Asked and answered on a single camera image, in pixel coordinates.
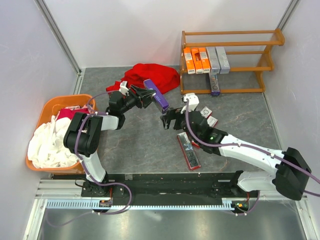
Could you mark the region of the orange toothpaste box top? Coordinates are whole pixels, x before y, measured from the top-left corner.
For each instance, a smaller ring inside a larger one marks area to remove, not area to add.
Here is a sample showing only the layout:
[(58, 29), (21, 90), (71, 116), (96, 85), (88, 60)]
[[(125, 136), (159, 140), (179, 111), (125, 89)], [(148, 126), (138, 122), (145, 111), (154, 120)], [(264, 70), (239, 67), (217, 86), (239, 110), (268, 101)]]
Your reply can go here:
[(205, 47), (198, 48), (200, 60), (202, 64), (203, 73), (209, 73), (211, 71), (211, 65), (208, 59), (207, 50)]

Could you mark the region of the purple R&O box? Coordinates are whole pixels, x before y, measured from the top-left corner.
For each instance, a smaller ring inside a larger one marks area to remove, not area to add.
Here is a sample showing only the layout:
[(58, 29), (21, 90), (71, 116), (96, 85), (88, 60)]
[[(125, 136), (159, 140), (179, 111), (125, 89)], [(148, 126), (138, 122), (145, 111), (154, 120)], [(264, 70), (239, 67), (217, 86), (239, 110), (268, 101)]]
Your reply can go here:
[(218, 76), (216, 74), (208, 74), (210, 83), (210, 94), (211, 96), (219, 96), (221, 94)]
[(164, 95), (160, 92), (158, 87), (154, 84), (154, 82), (151, 79), (144, 80), (143, 84), (146, 89), (155, 90), (155, 93), (152, 96), (152, 100), (162, 114), (166, 113), (170, 105), (164, 97)]

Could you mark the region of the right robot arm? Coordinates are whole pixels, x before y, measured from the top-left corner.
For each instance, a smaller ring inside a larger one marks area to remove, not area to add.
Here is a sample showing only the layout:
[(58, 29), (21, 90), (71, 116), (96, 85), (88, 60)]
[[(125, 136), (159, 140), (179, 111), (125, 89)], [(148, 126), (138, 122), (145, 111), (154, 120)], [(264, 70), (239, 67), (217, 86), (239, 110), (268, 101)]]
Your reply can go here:
[(174, 130), (183, 130), (206, 153), (228, 157), (253, 165), (261, 172), (238, 170), (229, 184), (235, 197), (251, 191), (276, 190), (282, 196), (301, 200), (311, 169), (301, 153), (292, 147), (276, 150), (240, 140), (225, 131), (208, 124), (199, 111), (183, 111), (171, 108), (160, 117), (163, 127), (168, 129), (174, 121)]

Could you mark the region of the orange toothpaste box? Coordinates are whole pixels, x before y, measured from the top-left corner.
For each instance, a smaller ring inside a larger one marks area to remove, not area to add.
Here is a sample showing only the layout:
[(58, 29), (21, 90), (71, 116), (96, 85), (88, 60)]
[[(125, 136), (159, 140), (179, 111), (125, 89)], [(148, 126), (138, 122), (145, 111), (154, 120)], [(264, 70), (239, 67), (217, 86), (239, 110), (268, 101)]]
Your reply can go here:
[(211, 65), (208, 59), (207, 50), (205, 47), (198, 48), (200, 60), (202, 64), (203, 73), (209, 73), (211, 71)]
[(183, 49), (183, 55), (186, 63), (186, 69), (188, 74), (195, 74), (196, 69), (193, 61), (193, 56), (191, 49), (189, 47), (186, 47)]

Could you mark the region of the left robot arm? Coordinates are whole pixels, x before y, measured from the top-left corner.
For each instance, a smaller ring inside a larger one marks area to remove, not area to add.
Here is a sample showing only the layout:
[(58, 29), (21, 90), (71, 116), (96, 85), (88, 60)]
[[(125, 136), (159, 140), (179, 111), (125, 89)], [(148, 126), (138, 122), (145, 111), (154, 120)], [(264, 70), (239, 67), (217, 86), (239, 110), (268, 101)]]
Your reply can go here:
[(65, 133), (63, 145), (75, 154), (81, 163), (86, 180), (81, 188), (83, 197), (105, 197), (110, 194), (109, 177), (98, 156), (102, 131), (119, 130), (125, 122), (125, 113), (137, 107), (147, 108), (157, 91), (153, 88), (121, 86), (109, 95), (105, 112), (90, 110), (76, 112)]

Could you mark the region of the silver toothpaste box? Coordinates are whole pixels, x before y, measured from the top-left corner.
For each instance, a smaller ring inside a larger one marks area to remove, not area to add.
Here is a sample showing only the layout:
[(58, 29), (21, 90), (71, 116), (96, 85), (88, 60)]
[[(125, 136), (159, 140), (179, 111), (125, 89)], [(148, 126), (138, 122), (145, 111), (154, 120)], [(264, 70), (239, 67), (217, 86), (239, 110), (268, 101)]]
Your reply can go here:
[(215, 48), (217, 58), (220, 65), (220, 74), (228, 74), (230, 72), (230, 64), (228, 61), (228, 57), (225, 51), (225, 48), (223, 46), (217, 46)]
[(210, 72), (212, 74), (219, 74), (221, 67), (216, 53), (216, 48), (214, 46), (208, 46), (206, 47), (206, 52), (211, 67)]

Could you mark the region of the red R&O box bottom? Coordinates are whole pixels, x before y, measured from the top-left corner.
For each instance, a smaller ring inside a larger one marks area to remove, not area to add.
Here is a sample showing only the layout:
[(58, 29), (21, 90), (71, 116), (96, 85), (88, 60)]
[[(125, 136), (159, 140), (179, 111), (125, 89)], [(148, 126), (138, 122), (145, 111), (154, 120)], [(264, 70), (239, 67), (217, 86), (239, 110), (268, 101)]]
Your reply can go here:
[(196, 156), (192, 142), (189, 140), (188, 135), (185, 132), (178, 133), (177, 140), (179, 142), (188, 169), (191, 171), (199, 169), (201, 167), (201, 164)]

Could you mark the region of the orange toothpaste box windowed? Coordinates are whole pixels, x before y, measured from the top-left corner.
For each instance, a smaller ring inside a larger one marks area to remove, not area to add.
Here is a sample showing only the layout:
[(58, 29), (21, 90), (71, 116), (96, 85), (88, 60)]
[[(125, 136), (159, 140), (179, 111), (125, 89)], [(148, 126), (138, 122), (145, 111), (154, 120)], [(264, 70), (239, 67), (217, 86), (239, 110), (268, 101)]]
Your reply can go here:
[(192, 54), (192, 59), (195, 67), (195, 73), (196, 74), (202, 74), (203, 73), (203, 66), (202, 66), (202, 61), (200, 58), (200, 52), (198, 48), (191, 48), (191, 54)]

